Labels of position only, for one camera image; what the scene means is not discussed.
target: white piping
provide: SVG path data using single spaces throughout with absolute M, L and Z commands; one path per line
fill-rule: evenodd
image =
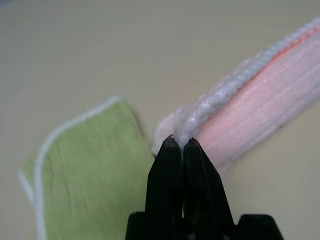
M 303 38 L 313 34 L 320 28 L 320 17 L 315 18 L 296 32 L 267 48 L 251 65 L 242 69 L 224 85 L 214 92 L 209 91 L 201 97 L 173 130 L 173 137 L 181 149 L 194 137 L 199 127 L 259 71 L 266 67 L 279 53 L 282 53 Z
M 34 190 L 32 187 L 29 185 L 29 182 L 27 181 L 25 175 L 21 170 L 18 170 L 17 172 L 18 175 L 18 181 L 21 184 L 26 197 L 28 198 L 28 202 L 31 205 L 32 208 L 35 207 L 35 202 L 34 202 Z
M 102 105 L 80 115 L 65 124 L 58 126 L 53 130 L 42 144 L 35 162 L 34 171 L 34 215 L 35 215 L 35 228 L 36 228 L 36 239 L 46 239 L 46 228 L 45 228 L 45 217 L 44 217 L 44 196 L 42 186 L 42 167 L 46 158 L 47 152 L 53 143 L 53 141 L 67 129 L 85 121 L 88 118 L 93 117 L 96 114 L 101 113 L 106 108 L 113 105 L 115 102 L 121 100 L 120 97 L 112 97 Z

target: green cloth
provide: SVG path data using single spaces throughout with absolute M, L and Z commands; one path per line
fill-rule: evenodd
M 33 190 L 33 154 L 22 174 Z M 122 99 L 60 134 L 42 167 L 46 240 L 123 240 L 154 157 Z

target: beige surface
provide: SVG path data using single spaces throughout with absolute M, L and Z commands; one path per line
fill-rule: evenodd
M 319 15 L 318 0 L 13 0 L 0 6 L 0 239 L 34 239 L 16 170 L 58 124 L 125 97 L 148 136 L 241 60 Z M 320 239 L 320 104 L 239 160 L 232 213 Z

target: fabric edge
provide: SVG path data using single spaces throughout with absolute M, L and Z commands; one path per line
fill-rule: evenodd
M 44 198 L 43 198 L 43 188 L 42 188 L 42 166 L 46 157 L 46 154 L 53 143 L 60 134 L 66 130 L 74 127 L 77 124 L 82 123 L 83 121 L 95 116 L 96 114 L 101 113 L 105 109 L 111 107 L 113 104 L 118 101 L 123 100 L 119 96 L 114 96 L 108 99 L 106 102 L 101 105 L 92 108 L 91 110 L 73 118 L 66 123 L 61 124 L 55 128 L 42 143 L 38 155 L 35 161 L 34 167 L 34 195 L 33 195 L 33 206 L 34 206 L 34 215 L 35 215 L 35 228 L 36 228 L 36 239 L 45 240 L 46 239 L 46 228 L 45 228 L 45 217 L 44 217 Z
M 22 189 L 24 190 L 24 193 L 28 199 L 29 204 L 31 205 L 32 208 L 34 208 L 35 207 L 34 191 L 21 170 L 17 171 L 17 178 Z

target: twisted white cord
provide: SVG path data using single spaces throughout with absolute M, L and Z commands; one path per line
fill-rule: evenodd
M 318 29 L 320 29 L 320 17 L 315 18 L 299 28 L 296 32 L 286 36 L 281 41 L 263 51 L 255 61 L 231 77 L 228 82 L 225 82 L 218 88 L 214 88 L 214 91 L 209 91 L 199 98 L 192 106 L 190 112 L 185 115 L 183 120 L 180 121 L 173 130 L 173 137 L 180 148 L 183 149 L 188 141 L 196 135 L 199 127 L 210 115 L 225 105 L 246 82 L 266 67 L 274 57 L 294 44 L 297 44 L 303 38 L 313 34 Z

